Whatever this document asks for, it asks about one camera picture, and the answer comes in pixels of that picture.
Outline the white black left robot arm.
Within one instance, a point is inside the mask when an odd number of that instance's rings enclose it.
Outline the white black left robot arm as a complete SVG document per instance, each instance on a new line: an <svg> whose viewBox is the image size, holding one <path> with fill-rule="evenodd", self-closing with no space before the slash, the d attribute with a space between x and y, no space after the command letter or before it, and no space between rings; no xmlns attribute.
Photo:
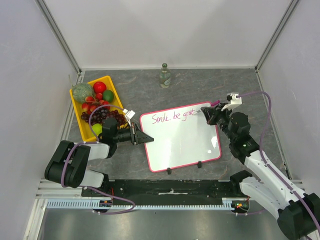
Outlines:
<svg viewBox="0 0 320 240"><path fill-rule="evenodd" d="M44 177L63 187L77 188L89 185L95 194L104 197L109 193L110 185L104 181L102 173L87 170L88 161L111 158L117 150L118 143L131 142L133 145L139 145L153 141L154 138L144 133L136 123L133 122L129 128L119 129L114 117L107 118L103 122L98 141L61 141L45 169Z"/></svg>

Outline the pink framed whiteboard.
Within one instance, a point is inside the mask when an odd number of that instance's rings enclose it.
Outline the pink framed whiteboard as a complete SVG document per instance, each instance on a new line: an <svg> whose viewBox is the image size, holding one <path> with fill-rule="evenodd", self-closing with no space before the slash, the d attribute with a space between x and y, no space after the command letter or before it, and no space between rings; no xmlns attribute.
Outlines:
<svg viewBox="0 0 320 240"><path fill-rule="evenodd" d="M222 156L219 131L208 125L202 107L210 102L144 113L141 130L154 140L145 144L149 170L153 173L215 161Z"/></svg>

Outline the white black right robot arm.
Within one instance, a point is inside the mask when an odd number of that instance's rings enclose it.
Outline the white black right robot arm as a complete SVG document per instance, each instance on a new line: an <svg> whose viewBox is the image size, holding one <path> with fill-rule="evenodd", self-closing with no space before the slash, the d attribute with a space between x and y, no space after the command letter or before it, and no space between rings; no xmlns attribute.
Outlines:
<svg viewBox="0 0 320 240"><path fill-rule="evenodd" d="M232 112L225 103L200 108L206 123L217 126L229 140L231 154L249 171L231 176L229 191L235 197L253 198L277 221L289 240L308 238L320 230L320 198L296 186L269 160L251 137L248 116Z"/></svg>

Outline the magenta whiteboard marker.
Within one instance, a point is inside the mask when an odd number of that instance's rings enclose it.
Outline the magenta whiteboard marker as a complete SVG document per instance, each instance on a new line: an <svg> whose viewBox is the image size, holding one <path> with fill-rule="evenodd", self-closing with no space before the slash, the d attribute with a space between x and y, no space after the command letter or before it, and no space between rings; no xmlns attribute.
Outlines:
<svg viewBox="0 0 320 240"><path fill-rule="evenodd" d="M210 106L202 106L196 113L202 113L204 110L212 109L213 107L217 106L220 103L220 100L214 101L210 103Z"/></svg>

